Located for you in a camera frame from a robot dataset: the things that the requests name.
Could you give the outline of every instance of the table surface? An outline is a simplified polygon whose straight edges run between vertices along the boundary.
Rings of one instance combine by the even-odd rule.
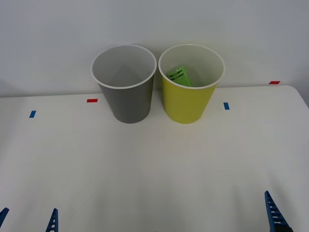
[[[0,232],[44,232],[54,208],[59,232],[266,232],[266,190],[306,232],[308,153],[309,109],[289,86],[219,88],[188,125],[161,92],[136,124],[102,94],[2,98]]]

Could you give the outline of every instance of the green object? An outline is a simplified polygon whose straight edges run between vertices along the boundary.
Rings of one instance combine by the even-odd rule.
[[[167,76],[169,80],[175,82],[178,85],[193,87],[184,66],[181,66],[177,70],[168,73]]]

